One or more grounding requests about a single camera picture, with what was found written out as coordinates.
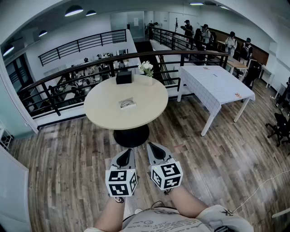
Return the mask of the wooden desk with white legs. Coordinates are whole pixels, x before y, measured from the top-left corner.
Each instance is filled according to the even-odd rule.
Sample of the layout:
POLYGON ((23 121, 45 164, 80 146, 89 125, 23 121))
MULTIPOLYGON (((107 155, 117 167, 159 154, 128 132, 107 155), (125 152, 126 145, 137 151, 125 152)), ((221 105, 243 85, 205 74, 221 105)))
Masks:
POLYGON ((240 70, 247 70, 248 67, 246 65, 244 65, 243 63, 237 61, 236 59, 234 59, 231 56, 228 56, 227 58, 227 65, 230 67, 230 73, 233 74, 233 70, 236 69, 240 69, 240 70))

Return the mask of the white panel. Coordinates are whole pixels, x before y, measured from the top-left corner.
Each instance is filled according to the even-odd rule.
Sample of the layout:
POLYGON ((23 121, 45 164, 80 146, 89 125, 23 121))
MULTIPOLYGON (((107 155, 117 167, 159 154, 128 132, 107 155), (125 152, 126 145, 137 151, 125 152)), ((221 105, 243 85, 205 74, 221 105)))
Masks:
POLYGON ((0 146, 0 225, 6 232, 31 232, 29 171, 0 146))

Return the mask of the white flower bouquet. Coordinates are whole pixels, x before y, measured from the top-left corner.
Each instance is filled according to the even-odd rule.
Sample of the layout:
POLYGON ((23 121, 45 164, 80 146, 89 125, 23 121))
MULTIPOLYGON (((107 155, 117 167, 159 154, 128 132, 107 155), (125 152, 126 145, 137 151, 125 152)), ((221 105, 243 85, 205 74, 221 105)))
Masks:
POLYGON ((149 61, 144 61, 138 65, 138 69, 148 77, 153 77, 153 65, 149 61))

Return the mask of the table with white grid cloth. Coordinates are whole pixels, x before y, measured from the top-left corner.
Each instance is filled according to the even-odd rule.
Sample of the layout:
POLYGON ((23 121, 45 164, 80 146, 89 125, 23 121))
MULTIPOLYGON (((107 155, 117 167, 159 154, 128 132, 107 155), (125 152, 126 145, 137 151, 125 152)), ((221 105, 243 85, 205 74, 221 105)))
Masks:
POLYGON ((248 102, 255 101, 255 93, 220 66, 180 66, 179 78, 177 101, 181 101, 184 85, 186 85, 187 89, 197 96, 210 113, 201 136, 206 135, 223 104, 243 100, 243 105, 234 118, 234 122, 237 122, 248 102), (236 97, 235 93, 239 93, 242 98, 236 97))

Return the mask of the frosted glass door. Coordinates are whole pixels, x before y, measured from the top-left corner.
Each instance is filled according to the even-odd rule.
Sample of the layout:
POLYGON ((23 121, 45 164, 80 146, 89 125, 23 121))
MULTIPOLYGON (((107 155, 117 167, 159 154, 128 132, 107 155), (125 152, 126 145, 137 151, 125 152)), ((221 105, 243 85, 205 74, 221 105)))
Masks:
POLYGON ((144 12, 143 11, 129 11, 113 13, 110 15, 111 29, 129 29, 133 39, 144 38, 144 12))

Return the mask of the black box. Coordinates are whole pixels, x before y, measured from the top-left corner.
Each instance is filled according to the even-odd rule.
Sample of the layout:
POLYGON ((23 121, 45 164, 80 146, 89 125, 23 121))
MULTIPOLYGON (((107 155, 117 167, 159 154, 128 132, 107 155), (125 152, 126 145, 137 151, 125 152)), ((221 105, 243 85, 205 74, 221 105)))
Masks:
POLYGON ((116 76, 116 84, 129 84, 132 83, 132 73, 131 71, 118 72, 116 76))

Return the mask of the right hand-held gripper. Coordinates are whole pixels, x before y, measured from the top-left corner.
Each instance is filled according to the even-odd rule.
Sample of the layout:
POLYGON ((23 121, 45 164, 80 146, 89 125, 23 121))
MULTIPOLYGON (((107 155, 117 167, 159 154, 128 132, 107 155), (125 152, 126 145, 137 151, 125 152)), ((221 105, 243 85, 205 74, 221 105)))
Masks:
POLYGON ((183 171, 179 161, 171 158, 171 151, 163 145, 148 142, 150 179, 160 190, 170 190, 181 185, 183 171))

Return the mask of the person's left forearm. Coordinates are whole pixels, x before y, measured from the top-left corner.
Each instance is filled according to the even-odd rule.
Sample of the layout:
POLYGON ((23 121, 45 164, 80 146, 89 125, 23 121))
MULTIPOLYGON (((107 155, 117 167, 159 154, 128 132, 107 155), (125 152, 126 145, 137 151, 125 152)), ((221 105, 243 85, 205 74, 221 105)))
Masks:
POLYGON ((94 227, 104 232, 119 232, 122 230, 126 199, 109 197, 105 207, 94 227))

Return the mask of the person's right forearm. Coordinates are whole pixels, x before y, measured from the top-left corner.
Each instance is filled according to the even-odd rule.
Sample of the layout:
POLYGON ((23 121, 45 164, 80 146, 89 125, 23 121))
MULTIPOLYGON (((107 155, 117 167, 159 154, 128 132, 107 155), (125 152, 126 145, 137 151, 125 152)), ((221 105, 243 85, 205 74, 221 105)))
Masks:
POLYGON ((203 201, 192 195, 182 185, 171 189, 169 196, 179 214, 188 218, 196 218, 208 208, 203 201))

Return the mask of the person's white printed shirt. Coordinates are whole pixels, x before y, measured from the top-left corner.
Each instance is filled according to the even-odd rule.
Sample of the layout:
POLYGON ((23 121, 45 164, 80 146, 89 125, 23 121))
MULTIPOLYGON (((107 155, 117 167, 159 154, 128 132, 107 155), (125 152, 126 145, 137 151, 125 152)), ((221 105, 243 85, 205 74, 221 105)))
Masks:
POLYGON ((147 209, 125 219, 118 232, 254 232, 254 229, 246 219, 214 205, 196 218, 182 216, 172 208, 147 209))

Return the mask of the black office chair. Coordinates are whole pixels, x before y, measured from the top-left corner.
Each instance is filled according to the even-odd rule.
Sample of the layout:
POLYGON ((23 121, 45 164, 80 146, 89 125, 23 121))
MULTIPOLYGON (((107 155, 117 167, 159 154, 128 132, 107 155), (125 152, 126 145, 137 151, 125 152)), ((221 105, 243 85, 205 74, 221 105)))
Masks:
POLYGON ((277 147, 283 143, 290 143, 290 119, 287 120, 283 113, 275 113, 276 124, 271 125, 266 123, 266 127, 272 128, 272 133, 267 136, 271 138, 273 135, 277 135, 277 147))

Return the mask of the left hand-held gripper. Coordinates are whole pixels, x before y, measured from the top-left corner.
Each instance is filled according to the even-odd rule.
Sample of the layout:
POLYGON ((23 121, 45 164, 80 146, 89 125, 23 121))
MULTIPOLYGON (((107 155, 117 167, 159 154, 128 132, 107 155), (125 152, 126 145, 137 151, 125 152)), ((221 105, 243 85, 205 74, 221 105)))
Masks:
POLYGON ((110 169, 106 170, 106 187, 109 196, 130 197, 134 194, 137 184, 135 153, 133 149, 123 150, 113 157, 110 169), (127 165, 128 169, 117 168, 127 165))

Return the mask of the small white case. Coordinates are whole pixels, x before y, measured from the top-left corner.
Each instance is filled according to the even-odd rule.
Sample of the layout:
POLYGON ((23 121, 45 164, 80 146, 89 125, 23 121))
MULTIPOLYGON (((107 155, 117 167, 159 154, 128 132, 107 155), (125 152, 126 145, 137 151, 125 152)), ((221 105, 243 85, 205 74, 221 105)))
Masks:
POLYGON ((120 109, 129 109, 136 106, 136 102, 134 101, 133 97, 127 98, 125 100, 119 101, 120 109))

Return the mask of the dark railing with wooden handrail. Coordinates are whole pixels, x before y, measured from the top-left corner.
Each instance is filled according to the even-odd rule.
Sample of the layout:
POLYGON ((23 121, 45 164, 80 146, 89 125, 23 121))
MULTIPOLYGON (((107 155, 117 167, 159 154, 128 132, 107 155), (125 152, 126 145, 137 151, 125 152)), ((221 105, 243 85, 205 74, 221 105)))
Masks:
POLYGON ((18 97, 20 98, 25 109, 28 111, 29 115, 32 116, 33 119, 38 119, 51 114, 57 114, 58 116, 60 116, 61 112, 65 110, 82 106, 84 104, 84 101, 72 105, 69 105, 64 101, 54 101, 48 92, 48 86, 55 85, 57 77, 65 73, 83 70, 87 67, 100 63, 109 64, 111 77, 116 77, 118 72, 122 71, 131 71, 132 74, 140 73, 141 75, 144 75, 138 69, 138 64, 134 63, 134 61, 137 58, 148 57, 159 58, 159 61, 152 63, 154 67, 159 67, 159 70, 153 70, 153 78, 164 84, 166 88, 179 88, 180 78, 169 76, 169 74, 175 72, 175 70, 168 69, 166 67, 167 64, 178 64, 180 66, 184 66, 187 63, 204 65, 210 64, 226 68, 228 55, 225 53, 209 51, 161 50, 143 53, 130 53, 121 56, 104 58, 98 61, 73 66, 71 68, 52 74, 49 77, 46 77, 25 87, 24 89, 21 89, 18 92, 18 97))

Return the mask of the round beige table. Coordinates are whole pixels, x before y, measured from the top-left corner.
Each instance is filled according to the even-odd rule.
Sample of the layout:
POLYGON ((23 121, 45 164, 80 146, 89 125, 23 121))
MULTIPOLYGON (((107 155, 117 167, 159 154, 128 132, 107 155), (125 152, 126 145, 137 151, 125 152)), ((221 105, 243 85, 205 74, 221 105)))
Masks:
POLYGON ((148 85, 148 76, 132 75, 132 83, 116 84, 111 77, 87 94, 84 111, 95 125, 113 131, 117 144, 134 148, 149 138, 148 123, 158 118, 168 104, 168 91, 158 80, 148 85), (119 101, 133 97, 136 106, 120 109, 119 101))

